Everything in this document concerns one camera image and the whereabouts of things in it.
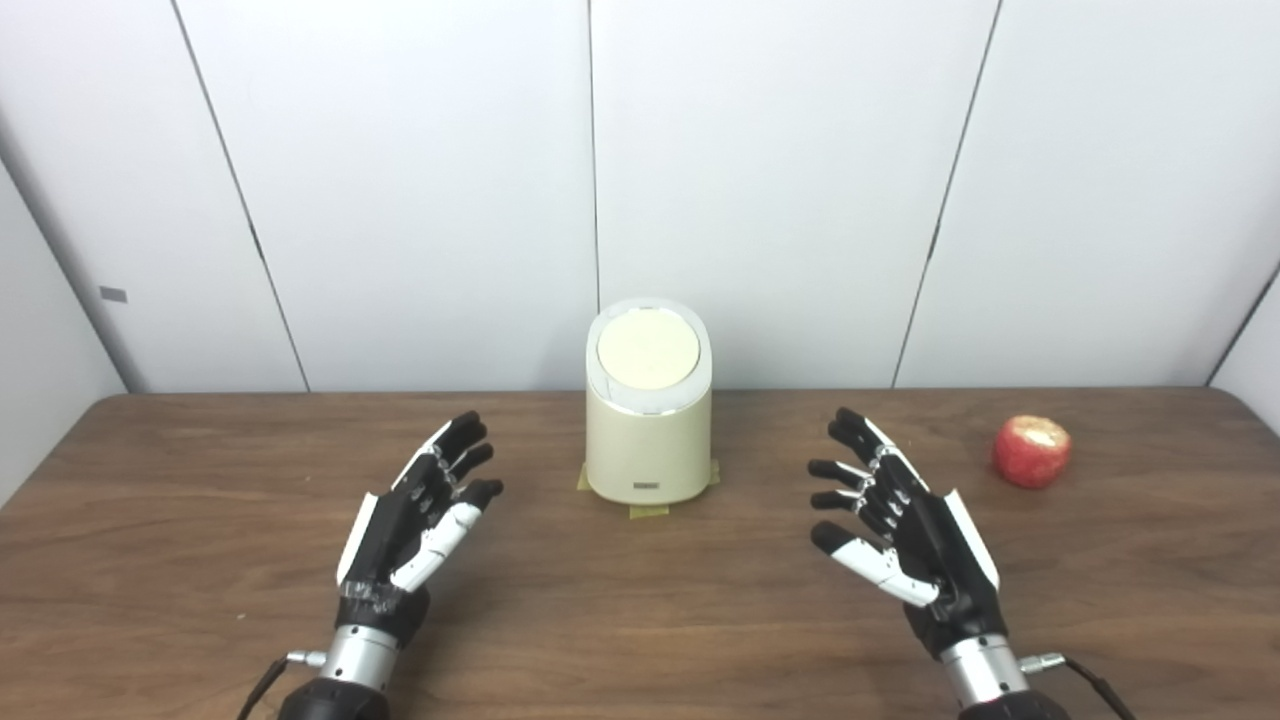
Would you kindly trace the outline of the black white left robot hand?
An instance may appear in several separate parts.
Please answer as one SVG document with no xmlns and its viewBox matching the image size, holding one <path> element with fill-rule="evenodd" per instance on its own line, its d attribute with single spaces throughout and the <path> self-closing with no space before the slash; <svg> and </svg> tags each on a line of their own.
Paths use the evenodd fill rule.
<svg viewBox="0 0 1280 720">
<path fill-rule="evenodd" d="M 428 579 L 453 553 L 504 484 L 467 480 L 494 448 L 476 411 L 435 430 L 390 488 L 364 496 L 335 570 L 337 626 L 365 626 L 404 648 L 429 606 Z"/>
</svg>

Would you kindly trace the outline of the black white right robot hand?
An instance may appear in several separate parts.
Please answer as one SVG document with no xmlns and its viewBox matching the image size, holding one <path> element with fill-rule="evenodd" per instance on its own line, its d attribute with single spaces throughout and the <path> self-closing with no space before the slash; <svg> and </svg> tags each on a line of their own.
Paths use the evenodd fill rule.
<svg viewBox="0 0 1280 720">
<path fill-rule="evenodd" d="M 812 543 L 899 600 L 913 634 L 936 661 L 980 635 L 1009 637 L 998 569 L 960 493 L 932 491 L 905 452 L 849 407 L 836 411 L 827 430 L 860 466 L 813 459 L 809 474 L 841 487 L 814 493 L 810 505 L 856 515 L 870 537 L 822 520 L 810 530 Z"/>
</svg>

